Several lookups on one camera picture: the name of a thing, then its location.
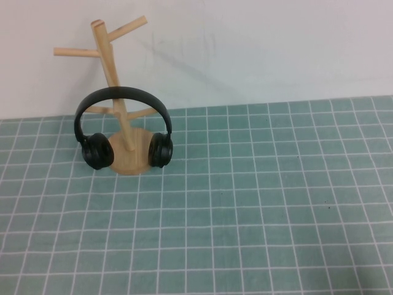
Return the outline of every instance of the white grid line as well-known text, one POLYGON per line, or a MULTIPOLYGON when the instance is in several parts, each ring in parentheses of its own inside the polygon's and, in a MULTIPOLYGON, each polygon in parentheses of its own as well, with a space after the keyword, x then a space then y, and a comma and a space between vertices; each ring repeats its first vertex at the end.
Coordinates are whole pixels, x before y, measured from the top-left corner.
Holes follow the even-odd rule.
MULTIPOLYGON (((227 124, 229 128, 229 111, 228 111, 228 106, 227 106, 227 124)), ((235 192, 235 176, 233 175, 233 159, 232 159, 232 147, 231 147, 231 134, 228 130, 228 140, 229 140, 229 155, 231 157, 230 162, 231 162, 231 171, 232 171, 232 188, 233 188, 233 201, 235 203, 236 207, 236 192, 235 192)), ((235 210, 235 221, 236 224, 239 224, 239 219, 238 219, 238 210, 235 210)), ((239 234, 239 226, 236 227, 236 233, 238 235, 238 245, 240 245, 240 234, 239 234)), ((239 252, 239 260, 240 260, 240 279, 241 279, 241 290, 244 293, 244 275, 243 275, 243 260, 241 259, 241 251, 240 247, 238 247, 238 252, 239 252)))
MULTIPOLYGON (((293 127, 293 126, 294 126, 294 122, 293 122, 293 120, 292 120, 292 115, 290 114, 289 117, 290 117, 290 123, 292 124, 292 127, 293 127)), ((299 157, 300 157, 300 150, 299 150, 299 145, 298 145, 297 142, 296 142, 296 148, 297 148, 297 151, 298 151, 299 157)), ((300 167, 301 167, 302 173, 303 173, 303 180, 304 180, 304 182, 305 182, 305 184, 306 184, 306 191, 307 191, 308 201, 309 201, 309 203, 311 204, 312 201, 311 201, 311 197, 310 197, 310 194, 309 194, 309 187, 308 187, 308 183, 307 183, 305 171, 304 171, 304 169, 303 169, 303 162, 302 162, 302 159, 299 159, 299 162, 300 162, 300 167)), ((315 212, 314 212, 314 207, 313 207, 313 206, 311 206, 311 212, 312 212, 312 214, 313 214, 314 222, 317 223, 317 219, 316 219, 316 217, 315 217, 315 212)), ((317 237, 318 237, 318 241, 319 241, 319 244, 320 244, 320 249, 321 249, 321 253, 322 253, 322 259, 323 259, 323 261, 324 261, 324 265, 325 265, 325 269, 326 269, 326 276, 327 276, 327 280, 328 280, 328 283, 329 283, 329 288, 332 290, 332 289, 333 289, 332 280, 331 280, 331 278, 330 278, 330 274, 329 274, 329 271, 328 271, 328 268, 327 268, 326 257, 325 257, 324 249, 323 249, 323 247, 322 247, 322 240, 321 240, 321 235, 320 235, 320 233, 319 233, 319 228, 318 228, 318 226, 316 226, 316 232, 317 232, 317 237)), ((294 249, 294 255, 295 255, 295 257, 297 256, 296 249, 294 249)))
MULTIPOLYGON (((381 187, 383 187, 381 178, 379 177, 379 173, 378 173, 378 170, 379 170, 379 169, 376 167, 375 161, 374 161, 374 159, 373 159, 373 157, 372 157, 372 153, 370 152, 370 149, 368 148, 368 144, 367 144, 367 142, 366 142, 366 138, 364 137, 363 130, 360 128, 360 126, 359 126, 359 129, 360 129, 360 133, 362 134, 362 138, 363 138, 363 140, 365 141, 365 145, 366 145, 366 148, 367 148, 367 152, 370 154, 371 162, 373 163, 373 167, 374 167, 374 170, 375 170, 375 174, 376 174, 376 176, 377 176, 377 178, 378 178, 379 185, 380 185, 381 187)), ((384 140, 386 140, 387 145, 388 145, 389 148, 390 148, 389 141, 388 141, 387 139, 384 139, 384 140)), ((383 188, 382 188, 382 193, 383 193, 383 195, 384 195, 384 197, 385 197, 385 199, 386 199, 386 204, 387 204, 387 206, 389 207, 389 209, 390 209, 390 211, 391 211, 391 215, 393 216, 393 209, 392 209, 391 206, 389 206, 389 200, 387 199, 385 190, 384 190, 383 188)))
MULTIPOLYGON (((378 242, 378 245, 391 245, 393 244, 392 242, 378 242)), ((266 245, 266 244, 262 244, 262 245, 244 245, 244 246, 240 246, 240 248, 293 248, 293 247, 306 247, 306 246, 319 246, 320 244, 288 244, 288 245, 282 245, 282 244, 278 244, 278 245, 266 245)), ((364 242, 364 243, 324 243, 322 244, 323 247, 325 246, 373 246, 375 245, 374 242, 364 242)), ((187 249, 195 249, 195 250, 200 250, 200 249, 237 249, 239 248, 239 246, 188 246, 187 249)), ((186 249, 186 247, 165 247, 162 248, 163 250, 184 250, 186 249)), ((121 251, 126 251, 126 252, 130 252, 130 249, 108 249, 107 252, 121 252, 121 251)), ((158 248, 139 248, 138 251, 158 251, 158 248)), ((56 253, 76 253, 78 252, 78 250, 63 250, 63 251, 56 251, 56 253)), ((81 250, 81 253, 103 253, 104 249, 100 249, 100 250, 81 250)), ((23 254, 25 253, 24 251, 19 251, 19 252, 5 252, 2 253, 2 255, 16 255, 16 254, 23 254)), ((45 252, 45 251, 29 251, 29 254, 50 254, 50 252, 45 252)), ((334 267, 339 267, 340 265, 332 265, 332 266, 327 266, 330 268, 334 268, 334 267)), ((351 265, 341 265, 343 267, 352 267, 353 264, 351 265)), ((363 267, 363 266, 368 266, 368 264, 359 264, 356 265, 358 267, 363 267)), ((393 264, 373 264, 373 266, 393 266, 393 264)))
MULTIPOLYGON (((249 106, 247 106, 247 113, 248 114, 250 113, 249 106)), ((255 156, 255 154, 254 154, 254 145, 253 144, 251 144, 251 151, 252 151, 252 156, 255 156)), ((263 220, 263 214, 262 214, 262 204, 261 204, 261 201, 260 201, 260 189, 259 189, 259 183, 258 183, 258 177, 257 177, 257 165, 255 163, 255 158, 254 158, 253 164, 254 164, 254 171, 255 171, 255 182, 257 184, 257 193, 258 193, 258 201, 259 201, 260 219, 261 219, 261 222, 262 222, 263 239, 264 239, 265 243, 267 243, 266 227, 265 227, 266 225, 265 225, 265 222, 263 220)), ((273 284, 273 277, 271 275, 270 257, 269 257, 268 247, 266 247, 265 250, 266 250, 265 251, 265 253, 266 253, 266 260, 267 260, 268 270, 269 270, 269 279, 270 279, 271 291, 274 294, 274 284, 273 284)))
MULTIPOLYGON (((39 122, 38 132, 39 132, 39 130, 41 129, 42 121, 43 121, 43 120, 44 120, 44 118, 42 118, 41 121, 39 122)), ((60 134, 59 134, 58 137, 57 137, 56 145, 57 145, 58 142, 59 142, 59 138, 60 138, 60 134)), ((36 138, 36 141, 34 142, 34 146, 37 144, 37 140, 38 140, 38 137, 36 138)), ((33 158, 33 153, 31 153, 31 155, 30 155, 29 162, 31 161, 32 158, 33 158)), ((55 158, 55 153, 53 153, 53 155, 52 155, 52 160, 50 161, 49 169, 48 169, 48 172, 47 172, 47 177, 48 177, 48 175, 49 175, 50 168, 52 167, 52 163, 53 163, 54 158, 55 158)), ((21 192, 21 190, 23 189, 23 183, 25 183, 25 177, 23 178, 22 185, 21 185, 21 188, 20 188, 20 192, 21 192)), ((44 188, 42 189, 42 195, 41 195, 41 197, 40 197, 40 199, 39 199, 39 203, 38 203, 38 207, 37 207, 37 212, 36 212, 36 214, 35 214, 35 216, 34 216, 33 225, 31 226, 31 231, 30 231, 30 233, 29 233, 29 238, 28 238, 28 242, 27 242, 27 246, 26 246, 26 251, 25 251, 25 253, 24 253, 24 255, 23 255, 23 262, 22 262, 22 266, 21 266, 21 269, 20 269, 20 273, 19 273, 19 277, 18 277, 18 281, 17 281, 17 286, 16 286, 16 288, 15 288, 15 293, 14 293, 15 295, 18 294, 18 290, 19 290, 20 281, 21 281, 21 278, 22 278, 23 269, 25 268, 26 258, 27 258, 28 250, 29 250, 30 243, 31 243, 31 237, 33 236, 33 230, 34 230, 34 227, 36 226, 36 223, 37 223, 38 212, 39 212, 39 209, 40 209, 40 207, 41 207, 42 199, 44 198, 44 191, 45 191, 45 188, 46 188, 46 186, 47 186, 47 183, 48 183, 48 179, 45 180, 44 188)))
MULTIPOLYGON (((63 122, 64 122, 64 120, 61 121, 60 128, 63 126, 63 122)), ((77 150, 75 150, 74 159, 76 158, 76 155, 77 155, 77 150)), ((74 170, 74 164, 71 165, 71 174, 72 174, 73 170, 74 170)), ((45 277, 44 289, 42 291, 43 294, 45 294, 46 288, 47 288, 47 285, 48 285, 49 273, 50 273, 50 269, 52 267, 53 257, 55 255, 55 247, 56 247, 57 239, 58 239, 58 236, 59 236, 59 233, 60 233, 61 221, 63 220, 63 216, 64 216, 63 214, 64 214, 64 210, 66 208, 67 194, 68 194, 68 190, 69 190, 69 187, 70 187, 70 183, 71 183, 71 179, 68 180, 67 189, 66 189, 66 195, 65 195, 64 200, 63 200, 63 205, 61 206, 61 213, 60 213, 59 224, 57 225, 56 236, 55 236, 55 240, 53 242, 52 252, 50 254, 48 270, 47 270, 47 274, 46 274, 46 277, 45 277)))
POLYGON ((137 217, 138 217, 138 205, 139 205, 139 198, 140 198, 140 194, 139 194, 139 189, 141 187, 141 175, 138 176, 138 193, 136 195, 136 205, 135 205, 135 218, 134 218, 134 229, 133 229, 133 241, 132 241, 132 245, 131 245, 131 258, 130 258, 130 276, 128 277, 128 287, 127 287, 127 294, 130 294, 131 292, 131 282, 132 282, 132 269, 133 269, 133 261, 134 261, 134 249, 135 249, 135 233, 136 233, 136 221, 137 221, 137 217))
POLYGON ((111 205, 111 213, 109 215, 109 223, 108 223, 108 229, 107 229, 107 234, 106 234, 106 241, 105 241, 105 250, 104 250, 104 259, 103 259, 103 268, 101 271, 101 281, 99 283, 99 291, 98 294, 101 295, 103 291, 103 281, 104 281, 104 273, 105 273, 105 264, 106 264, 106 256, 108 252, 108 243, 109 243, 109 234, 111 233, 111 225, 112 225, 112 216, 113 216, 113 207, 115 205, 115 194, 113 194, 112 198, 112 205, 111 205))
MULTIPOLYGON (((376 107, 375 107, 375 104, 374 104, 374 99, 370 97, 370 100, 371 100, 371 102, 372 102, 372 104, 373 104, 373 108, 374 108, 374 111, 375 111, 375 116, 376 116, 376 118, 378 119, 378 123, 379 123, 380 126, 382 127, 383 134, 384 134, 384 136, 385 136, 386 139, 389 139, 389 137, 386 136, 385 129, 383 128, 383 125, 382 125, 382 123, 381 123, 381 120, 379 119, 378 111, 376 110, 376 107)), ((389 140, 387 141, 387 145, 389 146, 389 149, 391 150, 391 152, 393 152, 393 149, 392 149, 392 146, 391 146, 391 143, 389 142, 389 140)))
MULTIPOLYGON (((274 140, 274 134, 273 131, 271 130, 271 137, 274 140)), ((277 149, 276 149, 276 145, 274 145, 274 153, 277 155, 277 149)), ((280 184, 281 184, 281 189, 282 189, 282 196, 284 197, 284 207, 285 207, 285 211, 287 214, 287 218, 288 218, 288 223, 290 223, 289 220, 289 213, 288 213, 288 207, 287 207, 287 201, 286 201, 286 194, 285 194, 285 190, 284 190, 284 185, 282 182, 282 177, 281 177, 281 173, 280 173, 280 164, 279 164, 279 160, 276 157, 276 163, 277 163, 277 168, 278 168, 278 172, 279 172, 279 179, 280 179, 280 184)), ((298 259, 296 256, 296 250, 295 250, 295 242, 294 242, 294 236, 292 234, 292 227, 289 226, 289 234, 290 234, 290 240, 292 242, 292 251, 294 252, 294 256, 295 256, 295 265, 296 265, 296 270, 297 270, 297 277, 298 277, 298 281, 299 281, 299 285, 300 285, 300 291, 303 293, 303 282, 302 282, 302 277, 300 276, 300 270, 299 270, 299 264, 298 264, 298 259)))
MULTIPOLYGON (((20 125, 21 125, 21 121, 19 122, 19 125, 18 125, 17 134, 19 133, 20 125)), ((14 143, 13 143, 13 147, 15 146, 15 143, 16 143, 16 142, 17 142, 17 140, 16 140, 16 138, 15 138, 15 139, 14 139, 14 143)), ((11 158, 11 153, 9 153, 9 155, 8 155, 7 164, 9 163, 10 158, 11 158)), ((6 172, 6 169, 4 169, 3 172, 1 173, 0 183, 2 183, 2 180, 3 180, 3 177, 4 177, 4 173, 5 173, 5 172, 6 172)), ((15 214, 15 212, 16 212, 16 210, 17 210, 17 206, 18 206, 18 197, 17 197, 17 199, 16 199, 16 201, 15 201, 14 208, 12 209, 12 214, 15 214)), ((1 247, 0 253, 2 253, 2 252, 4 251, 4 247, 5 247, 5 245, 6 245, 7 233, 8 233, 9 230, 10 230, 11 222, 12 222, 12 215, 11 215, 11 218, 10 218, 10 220, 9 220, 9 223, 8 223, 8 226, 7 226, 7 229, 6 229, 6 232, 5 232, 3 241, 2 241, 2 247, 1 247)))
MULTIPOLYGON (((341 133, 339 132, 338 128, 337 128, 337 132, 338 132, 338 135, 339 135, 340 139, 342 140, 342 138, 341 138, 341 133)), ((346 155, 346 147, 345 147, 345 145, 343 145, 343 147, 344 147, 344 153, 345 153, 345 155, 346 155)), ((354 180, 354 182, 355 182, 355 185, 357 186, 357 180, 356 180, 355 175, 354 175, 354 172, 353 172, 352 170, 351 170, 351 174, 352 174, 353 180, 354 180)), ((359 190, 359 188, 356 187, 356 190, 357 190, 358 195, 360 196, 360 190, 359 190)), ((361 202, 361 204, 362 204, 362 208, 363 208, 364 214, 365 214, 365 216, 366 216, 367 222, 370 222, 370 220, 369 220, 369 218, 368 218, 368 214, 367 214, 366 209, 365 209, 365 207, 364 207, 364 203, 363 203, 362 198, 360 198, 360 202, 361 202)), ((381 264, 382 264, 383 262, 382 262, 382 258, 381 258, 381 253, 379 252, 378 245, 376 244, 376 240, 375 240, 373 228, 371 227, 371 224, 370 224, 370 223, 368 224, 368 226, 369 226, 369 228, 370 228, 370 232, 371 232, 373 241, 374 241, 374 243, 375 243, 376 252, 378 253, 379 261, 381 261, 381 264)), ((389 278, 388 278, 388 276, 387 276, 386 270, 385 270, 385 268, 382 268, 382 270, 383 270, 384 275, 385 275, 386 283, 387 283, 387 285, 388 285, 388 287, 389 287, 389 289, 390 289, 391 287, 390 287, 389 278)), ((359 283, 360 290, 362 290, 362 285, 360 284, 359 278, 358 278, 358 283, 359 283)))
MULTIPOLYGON (((322 144, 321 144, 321 142, 320 142, 319 140, 318 140, 318 143, 319 143, 319 148, 322 150, 322 144)), ((327 163, 326 163, 325 157, 323 157, 323 160, 324 160, 325 169, 326 169, 326 171, 328 171, 327 163)), ((327 173, 327 176, 328 176, 328 180, 329 180, 330 187, 332 188, 332 194, 333 194, 333 198, 334 198, 335 204, 337 204, 336 193, 335 193, 335 191, 334 191, 334 189, 333 189, 333 184, 332 184, 332 180, 331 180, 331 178, 330 178, 329 173, 327 173)), ((353 258, 352 251, 351 251, 351 247, 349 246, 349 240, 348 240, 348 235, 347 235, 347 232, 346 232, 346 228, 345 228, 345 226, 343 225, 343 217, 342 217, 342 215, 341 215, 341 211, 340 211, 340 210, 337 210, 337 211, 338 211, 338 216, 339 216, 340 221, 341 221, 341 224, 342 224, 342 228, 343 228, 343 232, 344 232, 344 237, 345 237, 345 240, 346 240, 346 244, 347 244, 347 246, 348 246, 349 255, 351 256, 351 261, 352 261, 354 273, 355 273, 355 276, 356 276, 356 283, 357 283, 357 285, 358 285, 358 287, 359 287, 359 289, 360 289, 360 292, 363 294, 363 289, 362 289, 361 284, 360 284, 359 275, 358 275, 358 273, 356 272, 355 263, 354 263, 354 258, 353 258)))

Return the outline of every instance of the round wooden base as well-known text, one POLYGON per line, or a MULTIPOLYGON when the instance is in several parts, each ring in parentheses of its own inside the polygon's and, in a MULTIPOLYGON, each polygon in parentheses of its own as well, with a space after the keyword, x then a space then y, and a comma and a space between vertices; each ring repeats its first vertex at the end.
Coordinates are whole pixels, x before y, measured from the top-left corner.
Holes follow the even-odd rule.
POLYGON ((150 169, 147 156, 152 137, 153 133, 148 130, 131 127, 135 150, 130 152, 125 149, 121 132, 113 134, 109 138, 115 153, 112 170, 123 175, 139 175, 150 169))

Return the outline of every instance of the wooden headphone stand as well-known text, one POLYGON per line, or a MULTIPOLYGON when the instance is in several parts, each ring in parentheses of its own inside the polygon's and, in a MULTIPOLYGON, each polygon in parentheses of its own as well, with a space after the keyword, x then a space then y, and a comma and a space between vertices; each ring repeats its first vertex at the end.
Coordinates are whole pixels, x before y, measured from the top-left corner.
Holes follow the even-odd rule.
MULTIPOLYGON (((117 77, 113 48, 111 42, 147 23, 146 17, 139 17, 113 32, 106 31, 105 22, 96 20, 91 23, 93 35, 96 41, 96 50, 54 48, 54 55, 67 57, 98 57, 104 69, 108 86, 120 86, 117 77)), ((127 112, 123 99, 113 100, 113 108, 91 106, 86 112, 98 114, 113 114, 120 124, 120 131, 109 138, 115 154, 115 160, 111 165, 112 170, 123 175, 138 175, 150 169, 148 153, 150 140, 153 133, 143 128, 131 127, 130 120, 154 114, 153 108, 137 112, 127 112)))

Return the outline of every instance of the headband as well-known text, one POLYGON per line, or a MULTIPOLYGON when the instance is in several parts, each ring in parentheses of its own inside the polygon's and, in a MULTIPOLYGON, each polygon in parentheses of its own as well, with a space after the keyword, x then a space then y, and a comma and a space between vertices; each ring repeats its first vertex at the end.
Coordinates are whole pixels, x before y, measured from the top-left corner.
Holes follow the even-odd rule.
POLYGON ((80 102, 76 110, 74 120, 74 131, 77 141, 82 143, 87 139, 87 136, 83 134, 82 127, 80 125, 80 118, 90 106, 104 100, 118 100, 121 98, 139 101, 154 108, 164 119, 168 134, 170 135, 172 133, 172 122, 168 110, 157 97, 140 89, 118 86, 97 90, 86 96, 80 102))

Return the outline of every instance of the white wall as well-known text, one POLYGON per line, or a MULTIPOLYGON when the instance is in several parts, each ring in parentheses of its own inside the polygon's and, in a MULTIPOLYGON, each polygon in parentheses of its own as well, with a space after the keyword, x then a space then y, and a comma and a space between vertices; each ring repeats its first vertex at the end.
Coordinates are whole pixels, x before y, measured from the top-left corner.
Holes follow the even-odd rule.
MULTIPOLYGON (((12 0, 0 9, 0 118, 73 114, 106 87, 97 58, 53 47, 113 42, 121 84, 168 108, 393 93, 391 0, 12 0)), ((140 109, 140 105, 130 105, 140 109)))

